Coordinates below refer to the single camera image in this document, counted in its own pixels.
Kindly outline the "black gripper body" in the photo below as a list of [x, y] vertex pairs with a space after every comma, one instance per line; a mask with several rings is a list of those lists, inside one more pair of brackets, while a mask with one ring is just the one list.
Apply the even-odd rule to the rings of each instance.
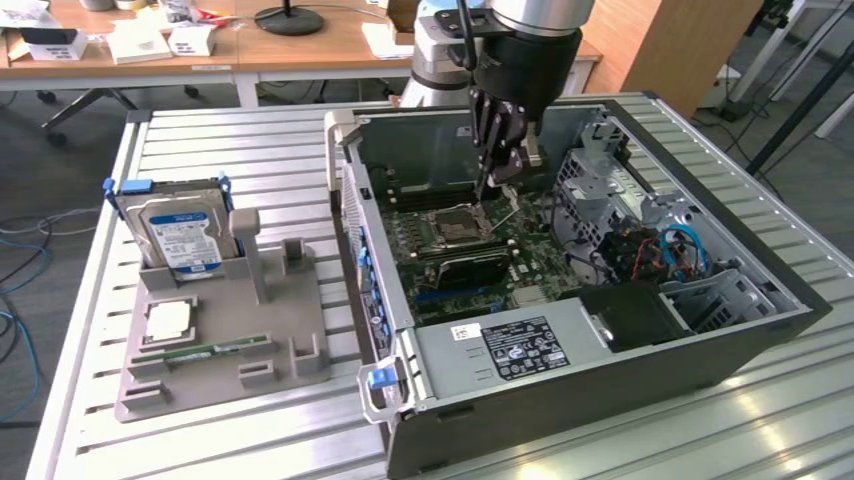
[[486, 37], [474, 83], [494, 98], [542, 113], [563, 91], [583, 33], [542, 37], [522, 32]]

